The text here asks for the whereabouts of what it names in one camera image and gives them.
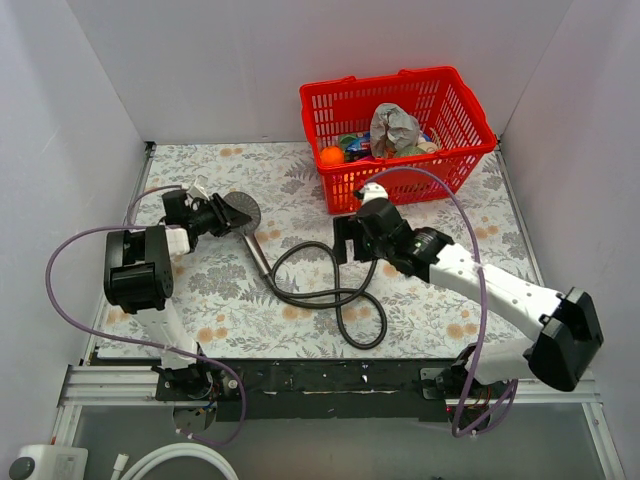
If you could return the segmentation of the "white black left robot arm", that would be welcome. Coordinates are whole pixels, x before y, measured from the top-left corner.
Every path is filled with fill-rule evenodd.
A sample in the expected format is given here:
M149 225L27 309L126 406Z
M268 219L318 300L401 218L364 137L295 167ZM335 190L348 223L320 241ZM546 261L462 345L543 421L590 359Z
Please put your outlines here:
M157 346L165 388L192 400L214 399L225 375L196 357L199 343L186 331L171 297L172 261L195 251L201 236L223 237L255 230L260 207L244 192L207 195L198 187L162 195L159 224L111 232L106 238L104 293L129 314Z

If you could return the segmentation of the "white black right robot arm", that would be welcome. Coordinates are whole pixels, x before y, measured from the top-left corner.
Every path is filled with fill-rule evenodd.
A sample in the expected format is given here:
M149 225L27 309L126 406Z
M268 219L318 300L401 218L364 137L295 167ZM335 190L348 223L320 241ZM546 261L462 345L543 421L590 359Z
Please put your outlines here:
M356 214L335 218L333 231L339 263L346 262L346 243L351 241L355 260L382 259L406 276L485 302L521 332L513 341L466 347L437 377L442 390L454 387L471 398L497 382L536 378L571 392L603 344L586 291L573 288L563 294L480 265L448 235L430 227L412 228L387 199L371 200Z

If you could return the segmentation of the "grey shower head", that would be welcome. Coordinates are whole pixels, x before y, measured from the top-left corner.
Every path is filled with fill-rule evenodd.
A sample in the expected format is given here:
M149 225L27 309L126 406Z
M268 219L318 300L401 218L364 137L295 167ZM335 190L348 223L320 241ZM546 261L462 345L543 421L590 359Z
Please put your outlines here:
M256 230L258 229L262 218L260 206L253 197L240 191L228 193L224 197L224 201L250 218L250 220L245 222L242 226L235 227L233 231L238 233L244 241L251 258L256 265L259 275L261 277L268 276L270 273L270 265L256 237Z

